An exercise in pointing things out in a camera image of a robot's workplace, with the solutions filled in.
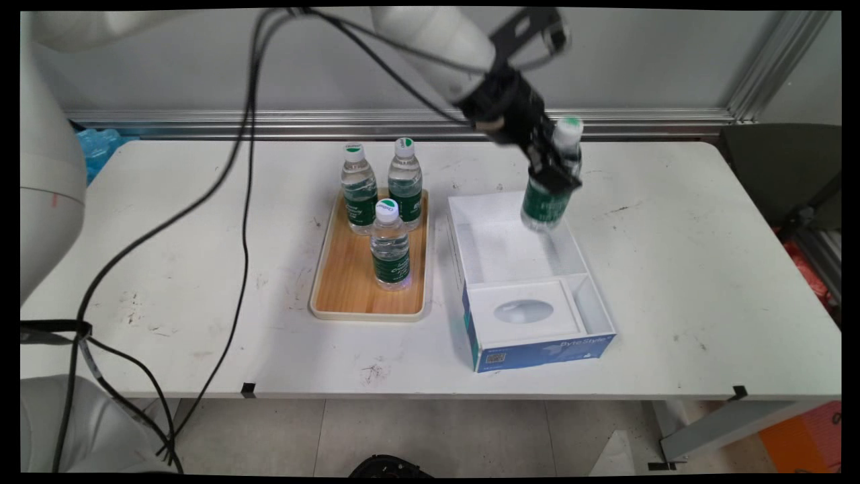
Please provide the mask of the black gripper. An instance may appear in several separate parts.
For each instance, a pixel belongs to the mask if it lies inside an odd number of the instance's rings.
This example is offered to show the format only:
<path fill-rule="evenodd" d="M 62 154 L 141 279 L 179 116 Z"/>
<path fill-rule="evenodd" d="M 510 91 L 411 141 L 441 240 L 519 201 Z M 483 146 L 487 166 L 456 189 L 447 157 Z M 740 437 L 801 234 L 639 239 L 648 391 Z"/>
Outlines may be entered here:
<path fill-rule="evenodd" d="M 569 195 L 583 186 L 581 144 L 571 148 L 571 157 L 557 153 L 544 99 L 519 70 L 495 65 L 457 108 L 494 143 L 524 151 L 531 159 L 529 178 L 549 193 Z"/>

